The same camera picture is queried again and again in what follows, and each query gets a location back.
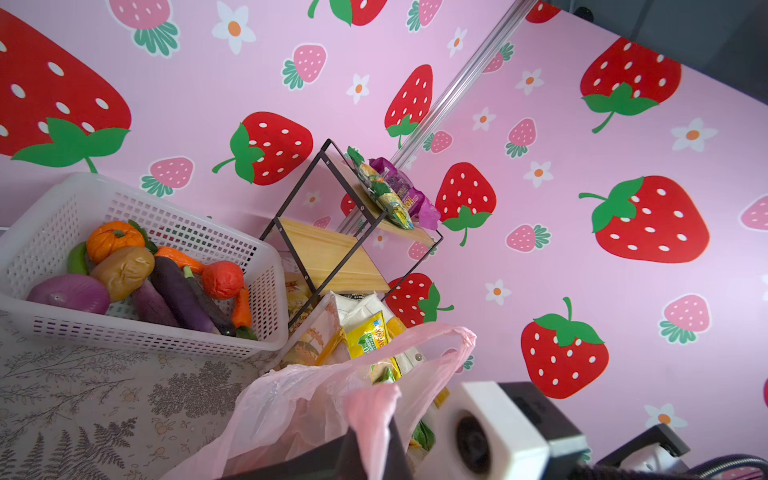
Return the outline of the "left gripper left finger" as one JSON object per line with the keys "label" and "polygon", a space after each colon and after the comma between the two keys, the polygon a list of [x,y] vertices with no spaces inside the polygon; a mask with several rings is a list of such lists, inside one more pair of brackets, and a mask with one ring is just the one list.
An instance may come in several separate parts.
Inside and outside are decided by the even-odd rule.
{"label": "left gripper left finger", "polygon": [[353,479],[354,431],[347,433],[292,460],[276,465],[225,476],[225,479]]}

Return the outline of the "green chips bag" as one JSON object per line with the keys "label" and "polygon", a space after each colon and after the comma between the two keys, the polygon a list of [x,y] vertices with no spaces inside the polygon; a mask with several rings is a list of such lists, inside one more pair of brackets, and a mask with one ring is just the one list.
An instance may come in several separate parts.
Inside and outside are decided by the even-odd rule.
{"label": "green chips bag", "polygon": [[420,448],[422,450],[429,452],[434,447],[434,445],[435,445],[434,432],[429,428],[429,426],[423,420],[420,420],[412,433],[410,446],[413,448]]}

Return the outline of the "pink plastic grocery bag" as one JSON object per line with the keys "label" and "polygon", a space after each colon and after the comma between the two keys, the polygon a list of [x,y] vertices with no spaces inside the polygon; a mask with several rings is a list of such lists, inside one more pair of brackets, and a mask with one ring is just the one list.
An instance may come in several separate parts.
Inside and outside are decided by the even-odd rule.
{"label": "pink plastic grocery bag", "polygon": [[[457,339],[454,352],[427,360],[393,383],[374,383],[374,364],[432,340]],[[219,479],[236,469],[292,460],[347,432],[356,436],[364,475],[381,479],[393,446],[406,448],[440,391],[476,343],[461,326],[424,324],[371,353],[325,366],[290,365],[242,391],[223,433],[166,473]]]}

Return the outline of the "white paper grocery bag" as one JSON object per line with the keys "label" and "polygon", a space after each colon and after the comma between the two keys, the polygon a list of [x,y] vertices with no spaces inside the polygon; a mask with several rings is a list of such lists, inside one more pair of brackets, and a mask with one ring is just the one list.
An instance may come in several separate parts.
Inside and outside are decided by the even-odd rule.
{"label": "white paper grocery bag", "polygon": [[289,365],[345,362],[350,359],[346,335],[377,313],[383,314],[393,337],[406,331],[406,325],[375,294],[353,300],[330,293],[304,320],[297,322],[298,327],[279,351],[277,359],[265,369],[277,371]]}

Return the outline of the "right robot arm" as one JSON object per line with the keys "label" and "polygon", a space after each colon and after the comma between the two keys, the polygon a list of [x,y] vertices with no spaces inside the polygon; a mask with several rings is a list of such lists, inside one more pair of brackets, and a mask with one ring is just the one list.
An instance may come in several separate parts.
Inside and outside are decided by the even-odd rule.
{"label": "right robot arm", "polygon": [[683,457],[690,447],[671,427],[657,424],[611,452],[594,465],[578,465],[568,475],[576,480],[767,478],[767,461],[747,454],[730,454],[689,466]]}

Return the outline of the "yellow chips bag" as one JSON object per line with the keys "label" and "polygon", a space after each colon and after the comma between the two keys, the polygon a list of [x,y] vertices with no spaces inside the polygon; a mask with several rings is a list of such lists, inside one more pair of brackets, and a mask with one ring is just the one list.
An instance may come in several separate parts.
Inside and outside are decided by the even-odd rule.
{"label": "yellow chips bag", "polygon": [[[351,359],[359,358],[387,346],[391,336],[382,312],[365,320],[360,326],[345,333],[345,342]],[[370,377],[376,383],[394,383],[401,378],[394,357],[377,361],[370,366]]]}

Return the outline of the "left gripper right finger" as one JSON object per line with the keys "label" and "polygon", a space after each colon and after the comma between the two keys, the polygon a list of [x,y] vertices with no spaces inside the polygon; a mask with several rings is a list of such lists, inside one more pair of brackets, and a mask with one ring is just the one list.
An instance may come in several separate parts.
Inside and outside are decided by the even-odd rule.
{"label": "left gripper right finger", "polygon": [[413,474],[406,456],[407,448],[403,447],[395,420],[388,426],[390,440],[387,446],[386,462],[383,480],[412,480]]}

